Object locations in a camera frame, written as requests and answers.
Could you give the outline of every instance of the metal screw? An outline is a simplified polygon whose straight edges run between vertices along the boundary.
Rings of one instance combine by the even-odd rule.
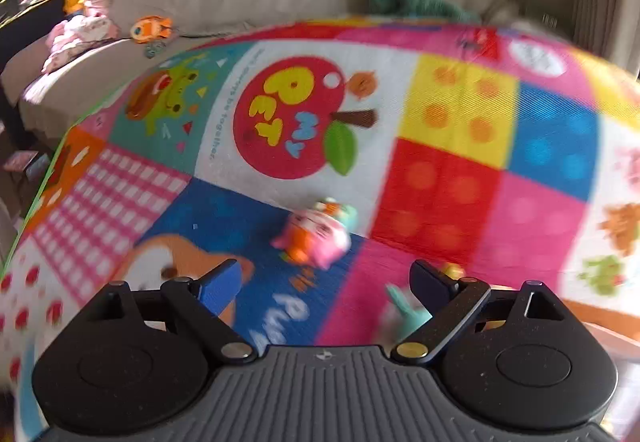
[[[420,359],[429,353],[429,349],[422,343],[402,343],[396,346],[396,352],[406,359]]]
[[[220,352],[227,359],[244,359],[253,354],[254,349],[247,343],[227,343]]]

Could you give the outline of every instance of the colorful play mat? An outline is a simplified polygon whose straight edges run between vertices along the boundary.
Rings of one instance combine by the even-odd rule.
[[[438,22],[306,22],[179,54],[60,146],[0,279],[2,380],[110,279],[156,289],[229,257],[244,285],[223,318],[260,350],[387,342],[385,284],[406,289],[416,258],[638,316],[639,102],[569,45]],[[358,211],[350,251],[291,265],[270,242],[324,197]]]

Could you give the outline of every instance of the yellow square with dots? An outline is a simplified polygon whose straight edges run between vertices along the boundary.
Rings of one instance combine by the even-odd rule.
[[[640,130],[640,86],[619,67],[581,50],[573,54],[593,89],[596,109]]]
[[[503,169],[513,145],[518,81],[436,55],[418,60],[400,137]]]

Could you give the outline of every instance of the pink cartoon character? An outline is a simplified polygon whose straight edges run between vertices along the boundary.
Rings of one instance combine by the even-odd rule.
[[[271,245],[283,249],[291,263],[326,271],[351,247],[350,231],[356,219],[355,208],[327,198],[311,209],[293,212]]]

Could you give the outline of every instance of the blue dot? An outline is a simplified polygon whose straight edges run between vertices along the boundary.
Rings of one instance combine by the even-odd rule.
[[[569,129],[578,135],[586,135],[591,130],[591,120],[589,116],[583,112],[571,114],[567,118]]]
[[[525,156],[531,164],[542,166],[551,160],[551,152],[552,149],[549,141],[539,137],[527,143]]]
[[[587,161],[581,155],[572,153],[562,161],[562,174],[570,180],[579,180],[587,175]]]
[[[558,105],[551,99],[538,99],[533,103],[533,114],[538,119],[549,121],[558,115]]]

